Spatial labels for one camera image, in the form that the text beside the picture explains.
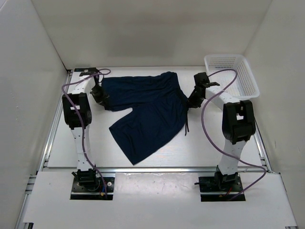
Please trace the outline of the navy blue shorts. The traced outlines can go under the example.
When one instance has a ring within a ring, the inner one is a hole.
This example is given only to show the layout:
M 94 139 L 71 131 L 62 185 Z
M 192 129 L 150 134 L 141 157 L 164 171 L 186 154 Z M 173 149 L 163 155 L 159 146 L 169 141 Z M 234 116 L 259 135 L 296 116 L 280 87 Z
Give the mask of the navy blue shorts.
M 132 111 L 109 131 L 128 160 L 136 165 L 170 142 L 187 127 L 187 97 L 178 75 L 109 77 L 102 87 L 114 112 Z

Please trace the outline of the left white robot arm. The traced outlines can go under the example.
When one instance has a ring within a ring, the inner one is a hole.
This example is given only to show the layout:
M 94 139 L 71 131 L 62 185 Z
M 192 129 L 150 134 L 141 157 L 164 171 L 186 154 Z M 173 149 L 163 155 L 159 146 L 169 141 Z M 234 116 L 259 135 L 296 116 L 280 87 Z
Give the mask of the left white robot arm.
M 77 171 L 73 176 L 80 186 L 89 191 L 105 187 L 104 178 L 91 157 L 89 129 L 92 123 L 92 111 L 88 99 L 91 95 L 98 105 L 109 106 L 109 95 L 102 87 L 110 69 L 88 68 L 81 70 L 79 79 L 74 83 L 61 86 L 64 120 L 74 138 L 78 156 Z

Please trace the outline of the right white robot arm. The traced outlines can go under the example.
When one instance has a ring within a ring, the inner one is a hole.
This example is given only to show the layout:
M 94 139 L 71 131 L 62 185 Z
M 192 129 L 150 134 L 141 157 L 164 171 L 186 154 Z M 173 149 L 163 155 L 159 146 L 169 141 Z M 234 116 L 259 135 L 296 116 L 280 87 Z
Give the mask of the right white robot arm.
M 253 104 L 249 100 L 240 100 L 225 90 L 217 82 L 210 82 L 206 72 L 194 76 L 195 86 L 187 100 L 190 108 L 199 108 L 206 100 L 201 114 L 203 131 L 209 142 L 222 154 L 214 174 L 214 186 L 221 191 L 230 189 L 238 179 L 238 163 L 241 153 L 256 132 Z M 213 103 L 222 111 L 222 133 L 225 138 L 224 148 L 219 148 L 208 135 L 204 112 L 209 103 Z

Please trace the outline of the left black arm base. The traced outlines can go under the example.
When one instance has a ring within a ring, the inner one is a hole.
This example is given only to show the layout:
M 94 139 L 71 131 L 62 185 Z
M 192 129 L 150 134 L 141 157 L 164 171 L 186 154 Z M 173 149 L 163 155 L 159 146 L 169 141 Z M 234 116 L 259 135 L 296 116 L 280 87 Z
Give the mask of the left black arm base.
M 115 177 L 103 177 L 106 183 L 106 191 L 100 177 L 93 184 L 84 184 L 73 179 L 70 200 L 113 200 Z

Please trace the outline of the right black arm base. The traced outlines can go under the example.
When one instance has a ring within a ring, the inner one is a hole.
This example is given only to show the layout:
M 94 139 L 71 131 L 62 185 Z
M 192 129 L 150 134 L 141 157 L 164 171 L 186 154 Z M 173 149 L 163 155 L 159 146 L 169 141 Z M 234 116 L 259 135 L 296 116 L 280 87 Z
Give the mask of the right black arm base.
M 234 197 L 243 190 L 240 177 L 225 187 L 219 187 L 214 177 L 198 177 L 194 185 L 199 187 L 201 202 L 246 201 L 244 193 Z

